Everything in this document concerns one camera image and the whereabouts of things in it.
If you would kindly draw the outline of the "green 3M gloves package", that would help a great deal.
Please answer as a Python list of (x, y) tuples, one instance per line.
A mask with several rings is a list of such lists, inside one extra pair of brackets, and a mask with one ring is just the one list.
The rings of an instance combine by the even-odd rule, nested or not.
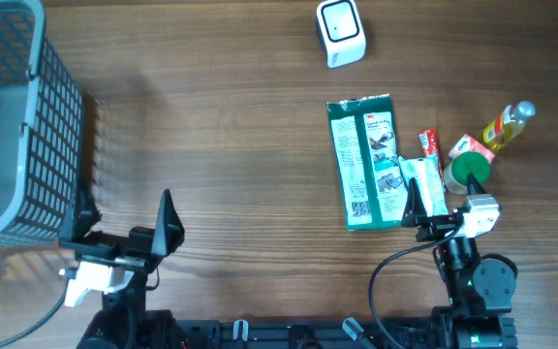
[(329, 102), (329, 129), (349, 231), (400, 225), (407, 184), (388, 94)]

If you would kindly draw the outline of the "red white small packet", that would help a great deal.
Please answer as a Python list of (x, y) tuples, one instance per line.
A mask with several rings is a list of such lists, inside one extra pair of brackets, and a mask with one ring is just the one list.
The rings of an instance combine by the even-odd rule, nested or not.
[(441, 162), (440, 149), (438, 146), (438, 134), (435, 129), (429, 128), (418, 133), (423, 153), (426, 157), (435, 156), (440, 178), (444, 178), (444, 168)]

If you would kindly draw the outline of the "yellow dish soap bottle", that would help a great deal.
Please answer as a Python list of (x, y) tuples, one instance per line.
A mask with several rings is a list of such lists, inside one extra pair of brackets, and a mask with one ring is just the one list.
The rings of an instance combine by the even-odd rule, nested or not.
[(519, 135), (526, 123), (536, 114), (535, 105), (521, 101), (508, 105), (500, 115), (488, 124), (481, 133), (482, 143), (498, 154), (511, 140)]

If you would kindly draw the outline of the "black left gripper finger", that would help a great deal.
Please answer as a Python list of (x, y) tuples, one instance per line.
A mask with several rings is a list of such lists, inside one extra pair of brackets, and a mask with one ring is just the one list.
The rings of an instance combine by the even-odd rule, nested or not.
[(160, 257), (167, 257), (173, 253), (184, 241), (185, 230), (175, 211), (171, 191), (165, 189), (162, 193), (151, 253)]
[(101, 220), (89, 186), (86, 181), (78, 181), (66, 209), (58, 234), (59, 242), (77, 242), (85, 237), (91, 228)]

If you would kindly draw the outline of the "red Kleenex tissue pack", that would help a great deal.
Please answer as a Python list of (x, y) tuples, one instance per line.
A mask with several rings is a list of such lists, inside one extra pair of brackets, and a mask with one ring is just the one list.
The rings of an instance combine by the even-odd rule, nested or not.
[(465, 152), (476, 152), (484, 156), (489, 163), (492, 163), (495, 154), (481, 144), (476, 139), (472, 138), (470, 135), (465, 134), (449, 151), (449, 158), (455, 159), (459, 155)]

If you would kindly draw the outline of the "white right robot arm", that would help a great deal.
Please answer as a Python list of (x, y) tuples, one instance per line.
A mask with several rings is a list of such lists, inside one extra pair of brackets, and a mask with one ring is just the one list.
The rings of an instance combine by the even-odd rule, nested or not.
[(446, 285), (448, 306), (432, 309), (425, 334), (412, 348), (516, 348), (518, 339), (512, 311), (518, 269), (500, 254), (482, 255), (477, 237), (494, 228), (501, 213), (496, 200), (477, 179), (468, 175), (468, 196), (447, 215), (427, 214), (417, 181), (409, 181), (408, 200), (401, 221), (416, 227), (418, 242), (433, 242), (435, 266)]

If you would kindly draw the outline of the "teal white small packet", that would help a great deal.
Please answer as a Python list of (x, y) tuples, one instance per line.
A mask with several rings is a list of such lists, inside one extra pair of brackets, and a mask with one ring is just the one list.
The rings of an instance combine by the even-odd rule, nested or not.
[(398, 160), (406, 186), (409, 186), (412, 178), (417, 181), (427, 215), (447, 215), (449, 211), (445, 199), (444, 182), (440, 176), (438, 156), (432, 154), (416, 159), (399, 157)]

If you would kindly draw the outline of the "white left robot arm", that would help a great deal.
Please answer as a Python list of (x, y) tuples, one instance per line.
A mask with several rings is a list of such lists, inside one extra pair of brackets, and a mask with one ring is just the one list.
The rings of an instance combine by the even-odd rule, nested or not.
[(126, 236), (94, 231), (102, 218), (87, 184), (80, 180), (67, 208), (58, 245), (74, 251), (63, 304), (76, 307), (97, 291), (102, 308), (87, 326), (79, 348), (188, 348), (189, 339), (169, 310), (148, 310), (146, 294), (158, 288), (148, 276), (185, 238), (171, 192), (163, 191), (153, 228), (136, 226)]

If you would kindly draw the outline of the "green lid jar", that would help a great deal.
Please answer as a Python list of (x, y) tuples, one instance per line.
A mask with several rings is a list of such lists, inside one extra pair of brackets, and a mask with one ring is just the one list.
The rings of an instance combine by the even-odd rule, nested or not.
[(488, 180), (491, 166), (485, 156), (474, 151), (458, 155), (444, 169), (444, 183), (453, 194), (468, 192), (468, 175), (473, 175), (479, 184)]

